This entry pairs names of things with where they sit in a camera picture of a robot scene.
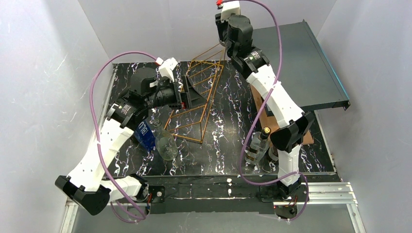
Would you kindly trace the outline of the gold wire wine rack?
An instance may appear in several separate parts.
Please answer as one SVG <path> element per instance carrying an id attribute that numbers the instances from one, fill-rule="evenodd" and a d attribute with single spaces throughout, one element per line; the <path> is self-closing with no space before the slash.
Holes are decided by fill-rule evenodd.
<path id="1" fill-rule="evenodd" d="M 173 110 L 165 130 L 173 136 L 203 143 L 214 96 L 225 65 L 225 49 L 217 44 L 186 62 L 179 69 L 188 103 L 184 109 Z"/>

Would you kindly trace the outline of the clear pear-shaped glass bottle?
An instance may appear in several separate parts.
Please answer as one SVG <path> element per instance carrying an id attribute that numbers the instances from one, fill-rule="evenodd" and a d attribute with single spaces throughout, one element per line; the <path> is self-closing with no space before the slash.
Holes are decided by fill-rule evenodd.
<path id="1" fill-rule="evenodd" d="M 170 132 L 164 129 L 160 120 L 153 120 L 155 148 L 165 161 L 172 161 L 178 155 L 178 147 Z"/>

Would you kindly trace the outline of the clear square bottle black cap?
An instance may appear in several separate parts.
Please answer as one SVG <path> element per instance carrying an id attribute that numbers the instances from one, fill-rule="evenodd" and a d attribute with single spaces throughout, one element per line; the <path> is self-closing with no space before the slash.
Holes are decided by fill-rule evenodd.
<path id="1" fill-rule="evenodd" d="M 257 132 L 253 135 L 249 149 L 247 150 L 247 154 L 245 156 L 246 162 L 253 165 L 257 165 L 260 162 L 269 148 L 270 134 L 271 129 L 269 127 L 264 127 L 261 132 Z"/>

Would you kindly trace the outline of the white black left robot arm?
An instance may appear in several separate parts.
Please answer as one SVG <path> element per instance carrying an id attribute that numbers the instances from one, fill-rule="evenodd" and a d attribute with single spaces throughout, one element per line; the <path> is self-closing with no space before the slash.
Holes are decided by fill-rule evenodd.
<path id="1" fill-rule="evenodd" d="M 183 76 L 179 82 L 170 69 L 137 69 L 129 87 L 114 101 L 103 125 L 97 128 L 93 144 L 68 175 L 57 177 L 56 187 L 93 216 L 108 203 L 123 198 L 132 202 L 148 200 L 149 185 L 138 175 L 104 180 L 108 165 L 146 120 L 151 109 L 163 106 L 174 110 L 192 109 L 205 103 L 205 97 L 193 88 L 188 76 Z"/>

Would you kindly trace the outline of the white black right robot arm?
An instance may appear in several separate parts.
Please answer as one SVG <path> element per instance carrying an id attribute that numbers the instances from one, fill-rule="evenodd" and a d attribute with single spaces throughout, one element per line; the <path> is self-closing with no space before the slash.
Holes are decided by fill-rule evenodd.
<path id="1" fill-rule="evenodd" d="M 280 127 L 270 135 L 278 155 L 278 178 L 265 185 L 276 184 L 284 198 L 292 196 L 301 185 L 298 155 L 314 116 L 304 113 L 291 99 L 277 80 L 278 75 L 269 59 L 253 45 L 253 27 L 248 17 L 238 13 L 218 13 L 215 23 L 219 41 L 225 46 L 232 65 L 261 95 L 262 105 L 270 108 Z"/>

